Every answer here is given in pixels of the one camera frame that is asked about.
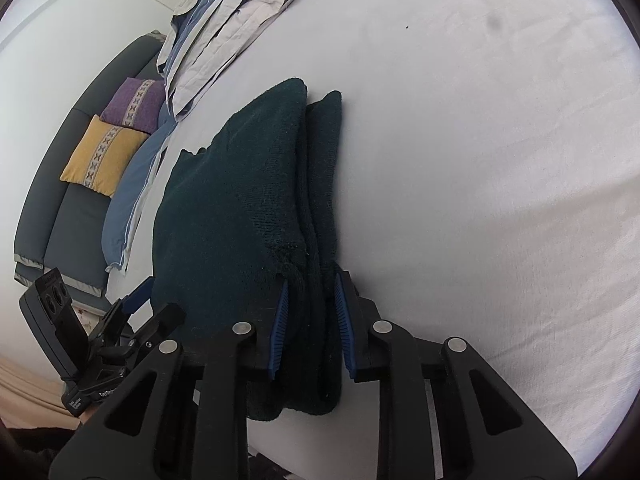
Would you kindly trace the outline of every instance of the purple pillow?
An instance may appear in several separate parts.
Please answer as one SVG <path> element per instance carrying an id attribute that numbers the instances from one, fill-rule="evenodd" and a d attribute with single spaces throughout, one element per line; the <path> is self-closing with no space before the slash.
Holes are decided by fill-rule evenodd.
<path id="1" fill-rule="evenodd" d="M 100 115 L 100 120 L 152 134 L 158 129 L 158 113 L 162 103 L 162 81 L 127 77 Z"/>

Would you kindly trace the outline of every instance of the silver screw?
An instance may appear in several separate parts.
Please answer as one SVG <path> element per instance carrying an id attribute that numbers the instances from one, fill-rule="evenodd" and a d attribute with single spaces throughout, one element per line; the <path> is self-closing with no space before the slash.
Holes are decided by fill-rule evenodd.
<path id="1" fill-rule="evenodd" d="M 447 343 L 449 348 L 454 352 L 464 352 L 466 350 L 466 341 L 459 337 L 452 337 Z"/>
<path id="2" fill-rule="evenodd" d="M 244 335 L 251 332 L 251 323 L 247 323 L 246 321 L 240 321 L 234 325 L 234 333 L 238 335 Z"/>
<path id="3" fill-rule="evenodd" d="M 373 330 L 379 334 L 388 334 L 393 330 L 393 325 L 384 319 L 381 319 L 373 324 Z"/>
<path id="4" fill-rule="evenodd" d="M 172 352 L 175 352 L 178 349 L 178 343 L 175 342 L 173 339 L 167 339 L 166 341 L 162 341 L 158 345 L 158 348 L 163 354 L 171 354 Z"/>

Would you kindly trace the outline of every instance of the bed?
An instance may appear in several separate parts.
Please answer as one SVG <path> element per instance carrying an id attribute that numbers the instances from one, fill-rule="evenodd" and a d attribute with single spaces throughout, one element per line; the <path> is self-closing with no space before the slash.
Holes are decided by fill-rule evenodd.
<path id="1" fill-rule="evenodd" d="M 111 301 L 152 274 L 180 151 L 290 76 L 343 95 L 338 262 L 361 293 L 466 338 L 587 470 L 640 389 L 640 51 L 612 0 L 296 0 L 178 124 Z M 333 413 L 250 421 L 250 444 L 374 478 L 377 396 L 345 376 Z"/>

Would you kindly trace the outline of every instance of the yellow cushion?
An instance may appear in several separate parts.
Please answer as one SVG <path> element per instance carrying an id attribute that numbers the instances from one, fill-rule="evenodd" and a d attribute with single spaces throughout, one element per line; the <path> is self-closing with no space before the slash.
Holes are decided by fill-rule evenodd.
<path id="1" fill-rule="evenodd" d="M 96 115 L 60 180 L 113 196 L 131 157 L 147 138 L 143 132 L 103 123 Z"/>

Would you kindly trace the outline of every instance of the stain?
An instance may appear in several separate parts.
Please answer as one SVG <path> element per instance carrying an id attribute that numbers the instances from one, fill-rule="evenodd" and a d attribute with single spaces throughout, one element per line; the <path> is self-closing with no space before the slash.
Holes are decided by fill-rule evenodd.
<path id="1" fill-rule="evenodd" d="M 492 32 L 500 32 L 502 30 L 502 20 L 500 16 L 494 13 L 489 13 L 486 17 L 486 26 Z"/>

